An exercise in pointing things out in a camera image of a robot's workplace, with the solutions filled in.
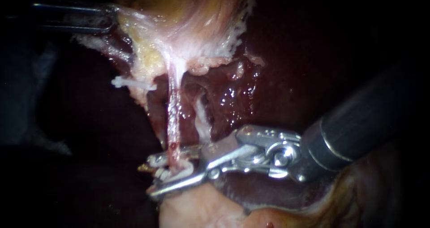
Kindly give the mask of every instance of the white fibrous tissue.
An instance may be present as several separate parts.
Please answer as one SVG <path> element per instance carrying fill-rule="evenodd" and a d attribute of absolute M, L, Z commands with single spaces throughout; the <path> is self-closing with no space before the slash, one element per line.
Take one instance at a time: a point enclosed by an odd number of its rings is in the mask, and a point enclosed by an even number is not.
<path fill-rule="evenodd" d="M 131 9 L 113 5 L 120 30 L 132 41 L 133 53 L 115 48 L 106 36 L 76 35 L 81 44 L 120 59 L 130 66 L 128 76 L 112 80 L 115 87 L 127 86 L 130 95 L 146 110 L 149 91 L 156 90 L 154 79 L 167 74 L 169 83 L 167 147 L 170 168 L 182 170 L 179 162 L 181 135 L 181 80 L 185 72 L 204 75 L 210 68 L 232 61 L 239 36 L 246 31 L 245 21 L 251 14 L 254 0 L 185 0 L 180 8 L 157 11 Z M 196 129 L 200 142 L 210 141 L 210 124 L 197 101 Z"/>

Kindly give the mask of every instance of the wet tissue surface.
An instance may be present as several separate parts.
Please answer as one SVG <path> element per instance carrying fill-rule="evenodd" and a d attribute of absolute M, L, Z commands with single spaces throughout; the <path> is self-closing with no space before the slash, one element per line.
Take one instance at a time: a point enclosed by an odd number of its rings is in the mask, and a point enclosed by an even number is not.
<path fill-rule="evenodd" d="M 382 40 L 375 45 L 369 33 L 374 22 L 366 16 L 371 9 L 337 1 L 257 0 L 238 57 L 203 76 L 185 74 L 183 96 L 206 111 L 212 139 L 244 123 L 303 131 L 396 56 L 398 49 L 384 40 L 384 34 L 390 35 L 387 25 L 376 24 Z M 338 10 L 339 3 L 349 7 L 349 16 Z M 129 91 L 110 84 L 118 71 L 107 58 L 68 43 L 68 36 L 64 41 L 55 38 L 36 40 L 55 42 L 60 49 L 37 118 L 47 136 L 65 141 L 73 156 L 47 155 L 30 147 L 3 149 L 3 170 L 15 171 L 5 176 L 14 194 L 6 202 L 9 210 L 55 227 L 157 227 L 159 214 L 144 193 L 152 178 L 135 170 L 150 153 L 161 151 L 154 123 L 166 121 L 166 76 L 156 78 L 157 91 L 148 94 L 150 118 L 158 118 L 152 120 L 152 129 Z M 264 66 L 243 57 L 245 51 L 261 57 Z M 116 68 L 127 72 L 121 63 Z M 244 72 L 235 80 L 238 68 Z M 182 120 L 183 144 L 198 142 L 198 131 L 186 128 L 194 126 L 194 108 L 184 104 L 182 114 L 189 116 Z M 257 175 L 225 179 L 240 191 L 250 183 L 261 190 L 268 184 Z M 270 220 L 266 224 L 278 227 Z"/>

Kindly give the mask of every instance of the dark background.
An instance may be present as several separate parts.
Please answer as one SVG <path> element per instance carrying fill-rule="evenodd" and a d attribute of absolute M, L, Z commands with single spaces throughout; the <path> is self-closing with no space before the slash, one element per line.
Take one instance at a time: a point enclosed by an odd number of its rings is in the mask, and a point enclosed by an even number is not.
<path fill-rule="evenodd" d="M 2 16 L 23 14 L 24 6 L 32 1 L 3 0 Z M 347 84 L 333 87 L 332 94 L 298 129 L 404 54 L 426 67 L 420 62 L 426 43 L 424 0 L 271 1 L 276 8 L 273 21 L 262 25 L 276 24 L 283 17 L 280 9 L 319 17 L 332 32 L 330 39 L 345 46 L 342 58 L 349 63 Z M 6 26 L 0 72 L 3 222 L 13 226 L 156 227 L 155 204 L 144 193 L 151 179 L 135 170 L 159 145 L 143 109 L 128 97 L 126 89 L 110 86 L 109 80 L 117 74 L 114 68 L 99 53 L 71 43 L 67 34 L 40 33 L 16 21 L 2 20 Z M 287 28 L 294 29 L 294 24 Z M 50 67 L 43 68 L 43 63 Z M 400 227 L 425 221 L 429 204 L 422 125 L 413 122 L 403 138 L 405 208 Z M 35 147 L 34 139 L 28 138 L 35 126 L 54 141 L 50 145 L 64 141 L 73 155 Z"/>

